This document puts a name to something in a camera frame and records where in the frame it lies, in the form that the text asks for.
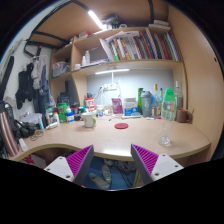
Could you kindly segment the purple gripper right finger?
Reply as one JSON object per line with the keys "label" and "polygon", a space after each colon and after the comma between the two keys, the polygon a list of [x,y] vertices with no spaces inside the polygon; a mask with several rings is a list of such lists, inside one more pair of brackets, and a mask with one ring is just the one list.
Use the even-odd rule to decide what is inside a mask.
{"label": "purple gripper right finger", "polygon": [[131,155],[144,185],[183,169],[183,166],[167,154],[158,155],[135,144],[131,145]]}

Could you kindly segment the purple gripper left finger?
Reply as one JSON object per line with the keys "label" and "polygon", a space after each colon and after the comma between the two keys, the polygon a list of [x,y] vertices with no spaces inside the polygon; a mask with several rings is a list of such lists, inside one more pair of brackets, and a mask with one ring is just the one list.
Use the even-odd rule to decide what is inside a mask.
{"label": "purple gripper left finger", "polygon": [[68,157],[59,156],[45,171],[82,186],[93,157],[94,147],[90,145]]}

